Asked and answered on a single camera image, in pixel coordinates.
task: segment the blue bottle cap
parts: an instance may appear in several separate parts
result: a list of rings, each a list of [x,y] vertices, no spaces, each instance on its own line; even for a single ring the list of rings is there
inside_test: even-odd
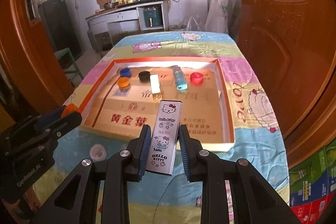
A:
[[[120,76],[121,77],[130,77],[131,76],[131,71],[129,68],[124,68],[120,71]]]

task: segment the orange bottle cap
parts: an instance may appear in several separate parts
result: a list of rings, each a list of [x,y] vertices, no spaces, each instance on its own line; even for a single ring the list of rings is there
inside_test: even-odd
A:
[[[65,107],[65,109],[63,110],[63,112],[61,114],[61,117],[64,117],[64,116],[70,114],[73,111],[77,111],[77,112],[81,113],[79,111],[79,108],[76,105],[74,105],[73,103],[71,103],[71,104],[69,104]]]
[[[128,77],[120,77],[117,81],[117,84],[120,88],[125,88],[129,85],[129,78]]]

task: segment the red bottle cap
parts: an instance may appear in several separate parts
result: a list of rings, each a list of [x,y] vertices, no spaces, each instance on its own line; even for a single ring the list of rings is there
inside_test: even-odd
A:
[[[191,83],[195,84],[195,85],[200,85],[203,83],[203,74],[199,73],[199,72],[193,72],[190,75],[190,81]]]

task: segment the colorful cardboard box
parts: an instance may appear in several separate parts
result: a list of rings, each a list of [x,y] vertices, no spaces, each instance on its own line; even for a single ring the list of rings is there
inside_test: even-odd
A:
[[[336,139],[325,148],[328,178],[329,178],[329,193],[336,191]]]
[[[314,224],[327,208],[335,193],[310,203],[292,207],[292,211],[303,224]]]
[[[289,170],[290,207],[328,195],[328,172],[324,149]]]

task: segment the small white box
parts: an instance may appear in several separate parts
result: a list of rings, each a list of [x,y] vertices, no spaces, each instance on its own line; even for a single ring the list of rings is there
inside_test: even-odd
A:
[[[147,158],[147,171],[173,174],[181,113],[181,101],[161,100]]]

